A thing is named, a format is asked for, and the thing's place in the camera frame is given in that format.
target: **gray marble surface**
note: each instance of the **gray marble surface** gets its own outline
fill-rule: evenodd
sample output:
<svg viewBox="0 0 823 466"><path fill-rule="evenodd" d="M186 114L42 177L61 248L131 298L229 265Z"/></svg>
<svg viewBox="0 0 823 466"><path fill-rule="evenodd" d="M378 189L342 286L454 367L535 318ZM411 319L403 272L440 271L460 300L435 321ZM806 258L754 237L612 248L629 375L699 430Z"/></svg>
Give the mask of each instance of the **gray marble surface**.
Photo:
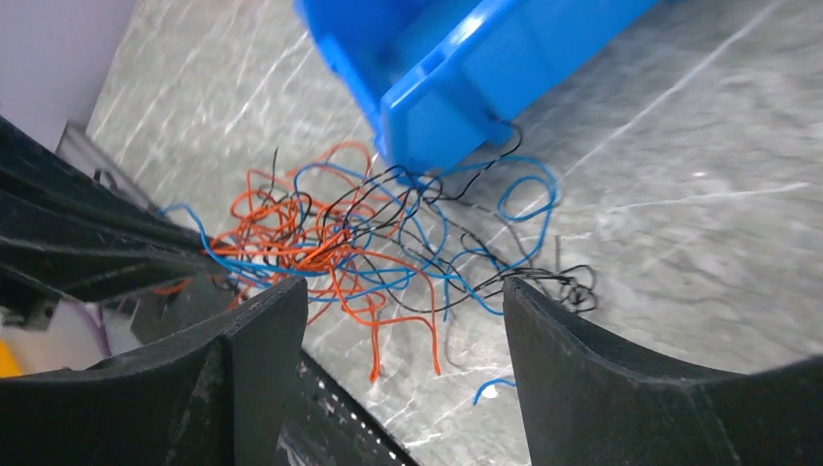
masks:
<svg viewBox="0 0 823 466"><path fill-rule="evenodd" d="M372 138L290 3L144 0L89 126L159 203L190 203L212 231L231 226L246 169L267 168L274 147L285 169ZM821 23L816 0L663 2L518 119L521 152L562 177L550 234L564 265L600 273L589 318L731 371L823 352ZM514 176L489 172L473 202L494 207ZM525 185L508 209L540 196ZM515 254L498 224L462 218ZM554 250L540 262L552 267ZM342 314L304 345L423 464L527 464L514 389L471 403L480 383L511 375L503 322L474 305L455 314L440 327L440 377L422 325L382 331L374 384L368 331Z"/></svg>

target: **yellow object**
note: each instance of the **yellow object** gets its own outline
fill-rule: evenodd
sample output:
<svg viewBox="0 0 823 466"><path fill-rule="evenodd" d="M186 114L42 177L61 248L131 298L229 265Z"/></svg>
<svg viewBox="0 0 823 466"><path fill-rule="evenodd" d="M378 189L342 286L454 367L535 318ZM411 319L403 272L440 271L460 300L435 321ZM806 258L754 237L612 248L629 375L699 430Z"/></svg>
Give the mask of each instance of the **yellow object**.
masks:
<svg viewBox="0 0 823 466"><path fill-rule="evenodd" d="M20 368L17 366L15 357L9 347L0 341L0 379L4 377L16 377L20 375Z"/></svg>

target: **blue storage box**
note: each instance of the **blue storage box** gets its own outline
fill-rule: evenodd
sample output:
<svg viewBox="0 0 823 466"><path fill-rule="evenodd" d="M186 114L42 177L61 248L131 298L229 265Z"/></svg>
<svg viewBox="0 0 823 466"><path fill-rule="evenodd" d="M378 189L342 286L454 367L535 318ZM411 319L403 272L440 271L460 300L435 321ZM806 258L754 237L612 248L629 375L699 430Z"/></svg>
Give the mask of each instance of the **blue storage box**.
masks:
<svg viewBox="0 0 823 466"><path fill-rule="evenodd" d="M296 0L388 165L457 165L657 0Z"/></svg>

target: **black curved part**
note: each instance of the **black curved part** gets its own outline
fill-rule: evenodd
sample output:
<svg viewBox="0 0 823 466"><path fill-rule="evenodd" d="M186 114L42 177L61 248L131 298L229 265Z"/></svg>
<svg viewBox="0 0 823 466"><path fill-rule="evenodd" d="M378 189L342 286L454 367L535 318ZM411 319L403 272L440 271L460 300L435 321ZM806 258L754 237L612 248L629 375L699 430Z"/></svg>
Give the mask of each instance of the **black curved part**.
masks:
<svg viewBox="0 0 823 466"><path fill-rule="evenodd" d="M290 279L88 370L0 380L2 464L274 464L307 318Z"/></svg>
<svg viewBox="0 0 823 466"><path fill-rule="evenodd" d="M0 305L24 316L16 303L38 293L98 302L224 272L199 233L115 196L1 117L0 212Z"/></svg>
<svg viewBox="0 0 823 466"><path fill-rule="evenodd" d="M635 345L520 280L504 319L532 464L815 464L823 357L753 375Z"/></svg>

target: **tangled wire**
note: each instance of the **tangled wire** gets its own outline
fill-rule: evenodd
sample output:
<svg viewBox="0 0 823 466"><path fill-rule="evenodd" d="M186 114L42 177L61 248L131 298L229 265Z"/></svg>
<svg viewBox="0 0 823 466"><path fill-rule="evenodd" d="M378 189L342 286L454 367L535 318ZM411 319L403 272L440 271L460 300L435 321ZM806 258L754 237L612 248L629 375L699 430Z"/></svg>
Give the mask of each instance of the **tangled wire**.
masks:
<svg viewBox="0 0 823 466"><path fill-rule="evenodd" d="M316 283L309 291L310 301L321 303L310 319L311 325L332 306L339 306L355 322L370 328L373 354L370 380L379 376L379 329L384 325L418 321L426 325L432 337L431 351L435 372L441 372L438 361L436 315L448 317L448 311L460 303L474 300L487 312L501 316L502 312L488 303L502 292L501 283L508 277L519 277L535 283L546 294L552 294L570 311L583 313L597 308L593 292L595 273L588 265L577 265L563 271L550 271L534 263L540 253L551 212L556 204L557 181L537 159L514 155L522 142L522 132L514 127L517 140L514 147L493 160L457 168L437 176L411 173L399 166L389 167L373 175L369 151L358 143L335 145L309 164L289 170L278 178L278 155L275 151L272 173L251 169L246 174L246 190L230 207L237 225L208 239L199 218L184 204L165 210L186 210L198 223L204 250L230 272L230 276L215 281L238 290L239 302L255 288L266 288L289 275ZM365 169L358 173L331 162L334 155L355 151L365 159ZM526 165L531 173L511 183L492 210L465 199L472 184L492 167L503 164ZM328 201L304 188L304 179L327 174L344 183L345 192ZM444 180L472 174L456 194L444 190ZM536 183L547 194L546 203L529 213L512 216L505 206L512 192L524 183ZM445 214L446 205L465 213L487 216L499 222L516 243L519 257L507 261L495 253L488 242ZM443 234L432 243L425 233L423 218L433 219ZM540 222L536 243L526 248L513 225L535 219ZM449 232L459 232L459 250L449 254ZM395 246L398 253L382 252ZM469 283L460 272L461 259L480 259L490 264L493 273L479 283ZM586 284L580 276L587 275ZM547 282L559 285L554 293ZM402 291L412 283L423 283L428 294L427 306L410 306L402 299ZM176 292L185 283L156 290ZM442 287L443 303L438 306L436 288ZM410 314L380 318L379 310L389 301Z"/></svg>

